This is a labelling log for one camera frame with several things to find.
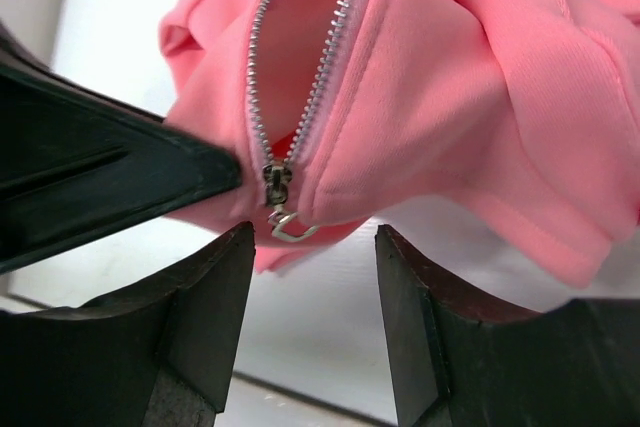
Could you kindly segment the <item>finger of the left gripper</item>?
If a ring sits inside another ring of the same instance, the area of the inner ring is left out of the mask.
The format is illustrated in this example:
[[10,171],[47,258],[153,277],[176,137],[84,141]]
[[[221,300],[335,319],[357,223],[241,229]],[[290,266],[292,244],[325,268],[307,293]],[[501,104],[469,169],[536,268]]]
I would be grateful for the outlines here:
[[79,86],[1,33],[1,269],[239,187],[224,149]]

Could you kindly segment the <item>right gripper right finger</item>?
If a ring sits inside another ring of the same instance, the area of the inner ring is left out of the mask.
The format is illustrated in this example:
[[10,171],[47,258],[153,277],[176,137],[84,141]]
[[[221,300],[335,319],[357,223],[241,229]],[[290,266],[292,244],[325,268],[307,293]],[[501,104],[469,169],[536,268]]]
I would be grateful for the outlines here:
[[635,426],[639,303],[578,298],[538,313],[375,236],[397,421],[402,426]]

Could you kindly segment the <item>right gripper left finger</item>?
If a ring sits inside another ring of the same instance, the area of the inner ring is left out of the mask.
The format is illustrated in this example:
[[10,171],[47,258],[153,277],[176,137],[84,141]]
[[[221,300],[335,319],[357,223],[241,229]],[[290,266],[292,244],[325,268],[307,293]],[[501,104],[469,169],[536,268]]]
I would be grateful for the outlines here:
[[5,426],[211,426],[226,404],[255,255],[242,223],[77,308],[1,315]]

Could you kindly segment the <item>pink zip jacket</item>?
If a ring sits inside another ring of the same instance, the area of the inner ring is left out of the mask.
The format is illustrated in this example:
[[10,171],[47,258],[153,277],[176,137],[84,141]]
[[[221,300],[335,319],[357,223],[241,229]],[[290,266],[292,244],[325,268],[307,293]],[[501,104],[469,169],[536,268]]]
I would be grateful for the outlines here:
[[584,287],[639,224],[639,0],[178,0],[170,126],[242,184],[183,209],[254,225],[257,271],[438,195]]

